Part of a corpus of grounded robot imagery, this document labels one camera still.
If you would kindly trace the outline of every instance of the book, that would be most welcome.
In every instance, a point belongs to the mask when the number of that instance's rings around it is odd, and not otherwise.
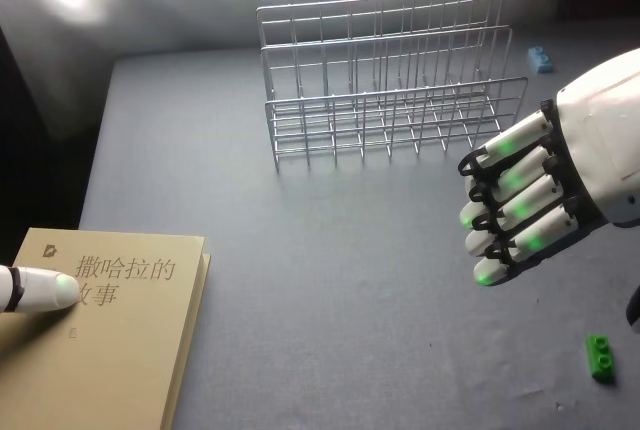
[[[169,429],[209,267],[204,238],[32,228],[14,266],[75,277],[81,301],[0,315],[12,430]]]

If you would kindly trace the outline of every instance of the wire basket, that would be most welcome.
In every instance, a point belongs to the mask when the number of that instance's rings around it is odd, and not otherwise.
[[[504,0],[258,0],[276,168],[282,156],[469,146],[517,118]]]

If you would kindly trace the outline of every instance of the book logo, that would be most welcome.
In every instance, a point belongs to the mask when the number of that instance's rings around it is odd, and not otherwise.
[[[46,247],[44,247],[44,253],[42,254],[42,256],[45,258],[51,258],[56,254],[57,251],[58,249],[55,245],[47,245]]]

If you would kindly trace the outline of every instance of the gray tablecloth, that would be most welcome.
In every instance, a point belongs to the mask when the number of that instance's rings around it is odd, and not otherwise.
[[[637,22],[516,30],[543,45],[523,115],[640,45]],[[632,429],[638,232],[604,228],[507,285],[474,283],[456,164],[437,146],[289,160],[278,175],[257,50],[115,68],[82,229],[202,235],[213,254],[179,429]],[[609,335],[618,381],[589,376]]]

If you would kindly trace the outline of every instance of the white robotic hand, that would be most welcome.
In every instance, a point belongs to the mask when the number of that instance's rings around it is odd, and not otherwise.
[[[75,278],[52,270],[0,265],[0,313],[46,312],[80,301]]]
[[[640,223],[640,49],[582,75],[458,169],[481,285],[503,283],[607,222]]]

